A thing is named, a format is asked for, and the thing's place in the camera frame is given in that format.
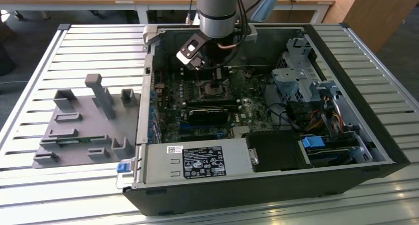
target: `sticker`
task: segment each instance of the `sticker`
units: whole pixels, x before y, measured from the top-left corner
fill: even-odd
[[[114,1],[114,3],[133,3],[133,1]]]
[[[225,175],[221,146],[182,149],[182,177],[185,179]]]
[[[181,153],[182,146],[168,146],[168,154],[169,153]]]

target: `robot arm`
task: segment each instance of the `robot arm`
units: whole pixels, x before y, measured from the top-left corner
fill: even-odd
[[[275,3],[276,0],[262,0],[252,19],[264,21]],[[197,11],[200,31],[181,46],[176,57],[189,69],[208,70],[222,67],[234,58],[248,34],[246,16],[242,0],[197,0]],[[234,30],[237,15],[241,26]]]

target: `blue latch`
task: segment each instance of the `blue latch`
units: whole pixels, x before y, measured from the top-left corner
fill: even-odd
[[[303,139],[304,148],[321,148],[324,147],[324,142],[320,136],[309,136]]]
[[[130,163],[118,163],[116,168],[117,173],[129,173],[130,172]]]

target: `barcode sticker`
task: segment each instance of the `barcode sticker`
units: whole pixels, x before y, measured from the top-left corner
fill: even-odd
[[[181,153],[182,146],[168,146],[168,154],[170,153]]]

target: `motherboard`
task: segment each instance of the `motherboard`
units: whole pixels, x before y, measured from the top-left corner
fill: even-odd
[[[250,67],[156,74],[161,142],[228,138],[275,128],[262,99],[266,77]]]

